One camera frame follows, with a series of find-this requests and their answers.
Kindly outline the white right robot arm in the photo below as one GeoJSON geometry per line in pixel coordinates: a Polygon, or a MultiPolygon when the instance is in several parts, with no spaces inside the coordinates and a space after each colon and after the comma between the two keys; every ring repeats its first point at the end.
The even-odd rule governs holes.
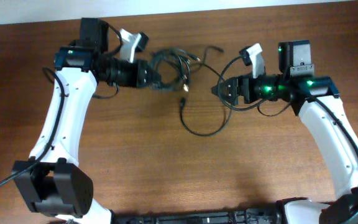
{"type": "Polygon", "coordinates": [[[239,97],[243,97],[246,110],[265,101],[285,101],[311,133],[332,178],[335,201],[279,201],[282,222],[358,223],[358,138],[333,80],[314,74],[310,42],[279,43],[278,75],[267,75],[259,44],[245,47],[238,57],[252,71],[238,77],[219,77],[212,93],[234,111],[239,97]]]}

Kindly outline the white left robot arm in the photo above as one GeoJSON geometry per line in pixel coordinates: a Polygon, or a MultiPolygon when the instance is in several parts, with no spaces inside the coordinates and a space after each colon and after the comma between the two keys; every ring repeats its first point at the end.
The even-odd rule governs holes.
{"type": "Polygon", "coordinates": [[[79,143],[86,112],[99,82],[144,88],[160,75],[135,54],[145,49],[142,33],[117,31],[119,46],[108,49],[112,26],[83,18],[80,36],[54,57],[54,91],[42,132],[25,161],[12,168],[28,209],[73,223],[114,223],[115,215],[93,196],[93,181],[79,168],[79,143]]]}

